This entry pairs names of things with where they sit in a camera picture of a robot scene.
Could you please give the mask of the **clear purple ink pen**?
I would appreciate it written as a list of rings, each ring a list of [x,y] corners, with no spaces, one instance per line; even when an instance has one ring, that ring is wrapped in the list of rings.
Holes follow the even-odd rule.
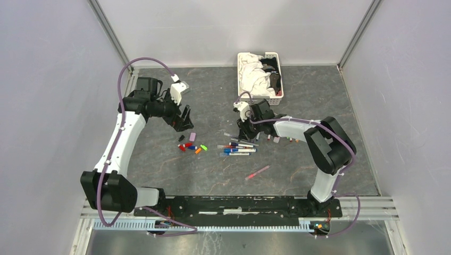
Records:
[[[232,135],[232,134],[227,133],[227,132],[224,133],[224,136],[230,138],[230,139],[233,140],[233,141],[246,141],[246,140],[243,139],[243,138],[239,138],[238,136]]]

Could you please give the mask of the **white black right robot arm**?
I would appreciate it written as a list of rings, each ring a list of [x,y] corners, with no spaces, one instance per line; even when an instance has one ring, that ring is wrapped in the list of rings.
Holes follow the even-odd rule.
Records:
[[[307,210],[320,217],[329,209],[328,202],[337,192],[337,179],[355,161],[356,147],[333,117],[304,120],[275,114],[267,100],[249,104],[236,101],[233,110],[239,113],[239,138],[253,140],[260,133],[274,138],[291,138],[307,144],[317,174],[307,197]]]

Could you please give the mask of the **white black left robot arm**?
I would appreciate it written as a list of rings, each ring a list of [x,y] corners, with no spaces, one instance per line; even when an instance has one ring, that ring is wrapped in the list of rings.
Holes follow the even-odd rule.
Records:
[[[92,209],[130,213],[141,200],[140,191],[127,180],[131,154],[141,131],[151,117],[159,117],[177,132],[194,127],[190,106],[180,109],[189,90],[177,80],[162,91],[156,78],[138,78],[136,88],[123,97],[108,145],[92,171],[84,171],[80,183]]]

